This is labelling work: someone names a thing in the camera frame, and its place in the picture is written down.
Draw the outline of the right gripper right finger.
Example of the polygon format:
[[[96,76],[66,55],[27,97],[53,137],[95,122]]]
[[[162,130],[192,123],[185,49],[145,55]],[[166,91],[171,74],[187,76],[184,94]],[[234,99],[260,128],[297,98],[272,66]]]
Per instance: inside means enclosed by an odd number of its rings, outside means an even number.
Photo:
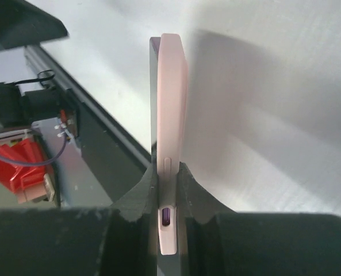
[[[341,275],[341,217],[235,212],[181,163],[177,176],[182,275]]]

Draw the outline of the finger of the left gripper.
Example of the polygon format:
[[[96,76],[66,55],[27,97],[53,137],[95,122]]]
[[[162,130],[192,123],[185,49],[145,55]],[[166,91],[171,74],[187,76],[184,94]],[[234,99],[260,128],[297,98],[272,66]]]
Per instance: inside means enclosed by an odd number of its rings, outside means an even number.
[[[27,1],[0,1],[0,52],[62,39],[61,20]]]

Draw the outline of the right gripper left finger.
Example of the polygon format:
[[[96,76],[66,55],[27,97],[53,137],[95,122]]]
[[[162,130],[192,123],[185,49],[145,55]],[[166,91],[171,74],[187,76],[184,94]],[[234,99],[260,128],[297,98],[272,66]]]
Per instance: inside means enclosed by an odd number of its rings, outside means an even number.
[[[0,275],[156,275],[157,196],[149,166],[107,208],[0,209]]]

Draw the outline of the purple smartphone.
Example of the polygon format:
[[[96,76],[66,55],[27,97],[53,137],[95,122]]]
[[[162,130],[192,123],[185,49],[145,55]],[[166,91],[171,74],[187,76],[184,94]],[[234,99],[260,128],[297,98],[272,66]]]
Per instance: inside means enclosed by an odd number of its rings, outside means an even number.
[[[161,37],[150,38],[151,162],[155,164],[155,170],[157,157],[157,86],[160,41]]]

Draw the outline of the pink phone case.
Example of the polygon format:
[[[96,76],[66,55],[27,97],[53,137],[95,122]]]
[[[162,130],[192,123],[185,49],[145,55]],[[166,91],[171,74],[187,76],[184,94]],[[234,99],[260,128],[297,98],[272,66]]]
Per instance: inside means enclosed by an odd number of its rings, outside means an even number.
[[[185,128],[188,65],[177,34],[163,34],[158,53],[156,173],[160,253],[177,252],[177,175]]]

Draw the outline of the red plastic bin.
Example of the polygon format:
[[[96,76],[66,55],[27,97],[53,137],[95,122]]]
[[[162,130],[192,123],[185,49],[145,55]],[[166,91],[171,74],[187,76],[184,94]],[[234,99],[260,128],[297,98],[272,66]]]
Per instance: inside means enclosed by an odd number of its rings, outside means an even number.
[[[37,163],[45,160],[46,154],[40,144],[29,137],[14,144],[0,143],[0,155],[13,161]],[[0,160],[0,184],[12,192],[21,204],[28,201],[53,201],[55,187],[52,166],[27,167]]]

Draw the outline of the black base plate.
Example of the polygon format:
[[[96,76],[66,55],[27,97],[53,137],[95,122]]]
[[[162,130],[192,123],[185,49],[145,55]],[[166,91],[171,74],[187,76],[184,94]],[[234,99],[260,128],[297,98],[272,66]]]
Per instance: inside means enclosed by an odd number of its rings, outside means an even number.
[[[77,109],[78,138],[56,164],[62,206],[116,202],[142,178],[150,154],[41,46],[24,54],[35,74],[54,71],[50,84]]]

